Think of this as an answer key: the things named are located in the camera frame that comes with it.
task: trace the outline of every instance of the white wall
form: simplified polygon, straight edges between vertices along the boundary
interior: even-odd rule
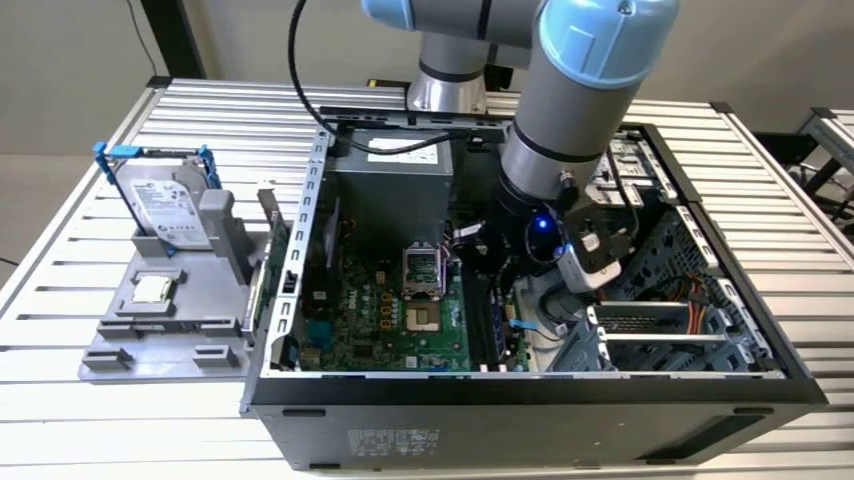
[[[294,0],[185,0],[209,75],[287,82],[286,46]],[[418,34],[362,14],[358,0],[311,0],[299,25],[303,83],[365,85],[369,77],[412,79]]]
[[[640,95],[724,100],[756,130],[791,131],[809,108],[854,107],[854,1],[684,0]]]
[[[150,77],[125,0],[0,0],[0,153],[86,155]]]
[[[186,4],[210,76],[286,82],[294,0]],[[853,0],[684,0],[641,96],[729,101],[767,130],[795,128],[811,106],[854,107],[852,18]],[[299,40],[309,83],[364,85],[417,72],[418,35],[376,24],[358,0],[311,0]],[[149,76],[125,0],[0,0],[0,153],[89,151]]]
[[[287,82],[295,2],[186,1],[194,28],[217,32],[201,43],[222,77]],[[809,107],[854,107],[852,19],[852,0],[684,0],[641,97],[728,101],[750,127],[765,130],[795,129]],[[418,35],[373,24],[357,0],[310,1],[299,40],[307,82],[364,85],[369,77],[416,74]]]

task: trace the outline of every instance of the sticker label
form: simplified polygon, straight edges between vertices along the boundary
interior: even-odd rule
[[[416,145],[422,140],[409,140],[405,138],[373,138],[369,142],[372,148],[401,148]],[[369,162],[385,163],[417,163],[422,165],[440,165],[440,147],[432,145],[420,148],[414,152],[402,153],[401,155],[373,155],[369,154]]]
[[[211,246],[187,187],[174,180],[135,179],[131,188],[158,237],[178,248]]]
[[[440,429],[348,430],[357,457],[417,457],[437,453]]]

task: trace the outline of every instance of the metal table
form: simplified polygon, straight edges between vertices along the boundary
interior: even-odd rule
[[[841,168],[854,174],[854,110],[815,108],[799,133],[811,135],[831,153],[831,160],[804,187],[813,194]]]
[[[311,88],[317,105],[404,107],[385,88]],[[513,113],[516,94],[489,108]],[[812,480],[854,476],[854,252],[732,113],[705,103],[636,101],[626,118],[658,125],[736,255],[831,399],[831,408],[698,468],[420,471],[348,477],[658,477]],[[235,214],[266,220],[255,184],[273,180],[294,212],[315,125],[287,86],[175,80],[149,88],[111,143],[215,150]],[[77,380],[134,247],[133,221],[94,166],[0,292],[0,472],[33,478],[257,478],[289,465],[259,421],[242,419],[243,384],[91,385]]]

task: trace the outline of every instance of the motherboard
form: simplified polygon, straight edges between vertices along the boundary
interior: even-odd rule
[[[424,279],[432,263],[418,258]],[[354,256],[344,261],[341,302],[329,320],[310,320],[301,366],[325,371],[472,370],[464,289],[452,263],[448,290],[440,301],[409,297],[402,289],[404,265]]]

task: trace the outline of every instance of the floor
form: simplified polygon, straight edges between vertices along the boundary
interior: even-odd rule
[[[21,262],[93,157],[0,154],[0,257]],[[0,286],[15,267],[0,262]]]

